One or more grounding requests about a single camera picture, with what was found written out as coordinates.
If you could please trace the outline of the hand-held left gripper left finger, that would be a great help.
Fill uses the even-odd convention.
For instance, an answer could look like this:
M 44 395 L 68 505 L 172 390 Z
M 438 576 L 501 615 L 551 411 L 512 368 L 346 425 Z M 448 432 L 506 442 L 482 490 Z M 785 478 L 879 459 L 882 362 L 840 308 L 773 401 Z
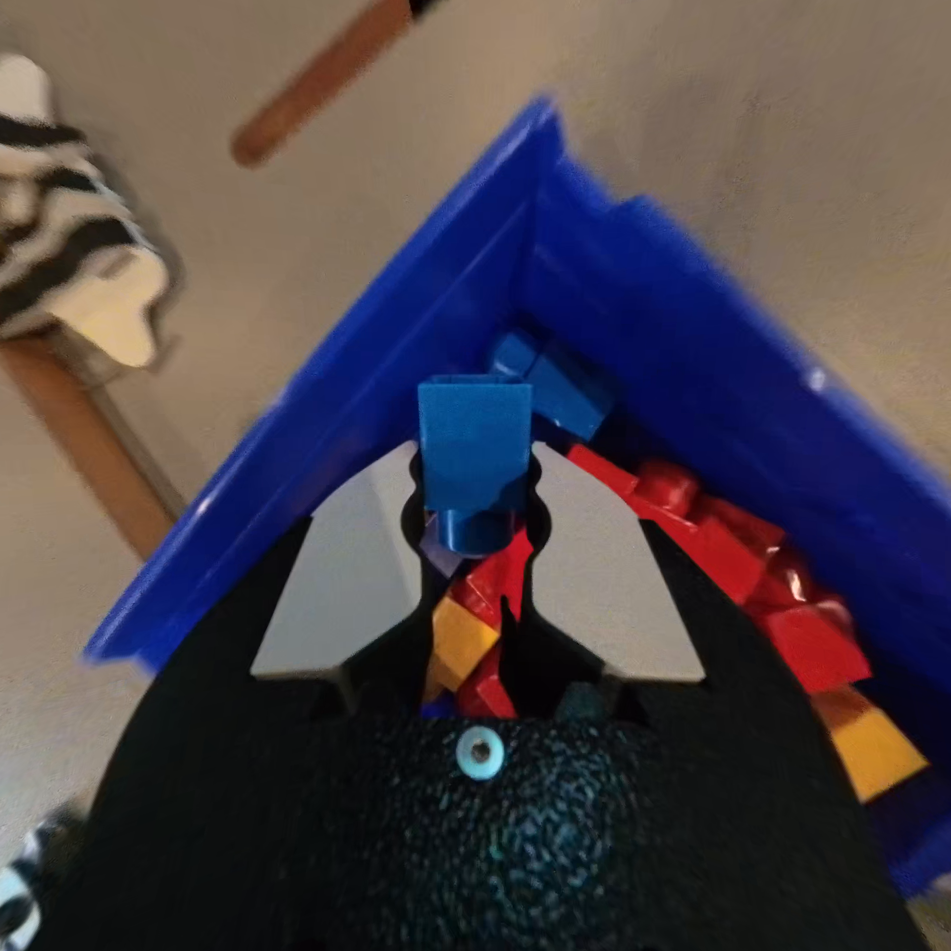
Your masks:
M 353 475 L 313 511 L 250 673 L 317 676 L 358 695 L 386 685 L 418 707 L 432 648 L 422 560 L 403 529 L 415 442 Z

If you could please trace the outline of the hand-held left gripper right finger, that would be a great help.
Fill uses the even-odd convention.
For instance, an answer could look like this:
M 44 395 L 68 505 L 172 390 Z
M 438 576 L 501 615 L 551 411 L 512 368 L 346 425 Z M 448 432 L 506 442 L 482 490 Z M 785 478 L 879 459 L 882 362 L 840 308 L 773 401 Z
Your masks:
M 639 517 L 544 442 L 531 446 L 531 551 L 500 671 L 520 715 L 575 683 L 687 685 L 706 672 Z

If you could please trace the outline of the black white striped piece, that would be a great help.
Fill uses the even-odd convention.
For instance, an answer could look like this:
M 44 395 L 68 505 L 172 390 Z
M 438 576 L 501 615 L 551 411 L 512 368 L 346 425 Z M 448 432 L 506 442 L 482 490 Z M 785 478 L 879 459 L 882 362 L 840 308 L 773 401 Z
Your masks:
M 1 870 L 1 949 L 28 949 L 53 907 L 86 835 L 86 819 L 65 805 L 27 833 Z

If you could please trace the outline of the pile of mega blocks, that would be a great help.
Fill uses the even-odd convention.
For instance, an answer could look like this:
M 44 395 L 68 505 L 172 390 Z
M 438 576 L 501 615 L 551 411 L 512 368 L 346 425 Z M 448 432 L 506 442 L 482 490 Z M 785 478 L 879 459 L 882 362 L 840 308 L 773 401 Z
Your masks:
M 861 802 L 870 802 L 930 765 L 884 710 L 856 688 L 871 668 L 837 596 L 819 595 L 797 562 L 781 563 L 784 532 L 726 501 L 707 496 L 688 471 L 651 459 L 630 474 L 577 444 L 567 458 L 610 488 L 637 517 L 661 528 L 778 648 L 811 697 Z M 434 648 L 424 688 L 427 702 L 452 692 L 458 709 L 515 716 L 513 690 L 502 685 L 503 608 L 519 623 L 526 565 L 533 547 L 524 515 L 504 548 L 441 553 L 439 513 L 426 517 L 422 551 L 446 577 L 474 562 L 450 584 L 433 613 Z

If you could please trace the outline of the blue mega block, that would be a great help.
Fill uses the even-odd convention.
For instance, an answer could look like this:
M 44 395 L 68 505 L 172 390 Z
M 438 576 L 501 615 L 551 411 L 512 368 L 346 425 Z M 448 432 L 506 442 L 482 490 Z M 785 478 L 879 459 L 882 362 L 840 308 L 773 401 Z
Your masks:
M 532 387 L 494 374 L 418 386 L 424 506 L 442 547 L 467 559 L 505 549 L 528 499 Z

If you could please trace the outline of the blue plastic bin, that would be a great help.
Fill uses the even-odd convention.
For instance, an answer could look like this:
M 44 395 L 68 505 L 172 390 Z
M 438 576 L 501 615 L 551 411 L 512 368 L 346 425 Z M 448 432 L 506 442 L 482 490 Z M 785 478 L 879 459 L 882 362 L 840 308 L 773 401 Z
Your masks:
M 615 204 L 529 104 L 251 427 L 89 639 L 159 672 L 299 517 L 410 434 L 417 386 L 528 317 L 708 487 L 781 526 L 871 649 L 932 763 L 870 806 L 898 891 L 949 872 L 949 484 L 647 197 Z

